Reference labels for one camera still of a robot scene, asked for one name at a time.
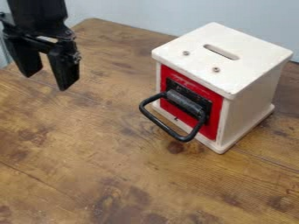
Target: white wall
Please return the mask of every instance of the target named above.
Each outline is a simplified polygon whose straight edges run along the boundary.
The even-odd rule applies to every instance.
[[[183,35],[219,22],[285,46],[299,61],[298,0],[66,0],[68,25],[103,18],[151,31]]]

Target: red frame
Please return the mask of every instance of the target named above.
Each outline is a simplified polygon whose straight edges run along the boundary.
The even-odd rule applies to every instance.
[[[171,78],[174,81],[185,85],[191,91],[198,93],[206,99],[213,102],[210,120],[202,127],[201,133],[210,139],[217,140],[218,129],[221,123],[221,109],[223,103],[223,97],[207,89],[203,85],[197,83],[189,77],[174,71],[168,66],[162,65],[162,92],[166,91],[166,79]],[[186,114],[179,108],[176,108],[166,99],[160,100],[160,107],[175,117],[178,117],[191,127],[198,123],[197,119]]]

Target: wooden table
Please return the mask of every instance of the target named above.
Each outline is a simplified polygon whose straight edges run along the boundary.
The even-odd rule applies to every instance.
[[[225,155],[172,140],[143,117],[151,50],[174,37],[86,20],[82,79],[0,72],[0,223],[299,223],[299,66],[275,113]]]

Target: black handle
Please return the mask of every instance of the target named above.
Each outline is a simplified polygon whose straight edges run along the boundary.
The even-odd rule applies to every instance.
[[[197,126],[194,127],[191,134],[189,136],[179,135],[150,112],[146,110],[146,105],[151,102],[155,102],[159,99],[167,99],[171,102],[175,102],[181,107],[187,109],[199,119]],[[199,133],[202,125],[206,123],[206,113],[202,109],[202,106],[191,101],[187,97],[179,94],[175,90],[170,90],[167,92],[162,92],[160,94],[154,95],[148,99],[146,99],[140,105],[139,109],[144,116],[167,132],[170,136],[172,136],[176,140],[182,142],[190,142]]]

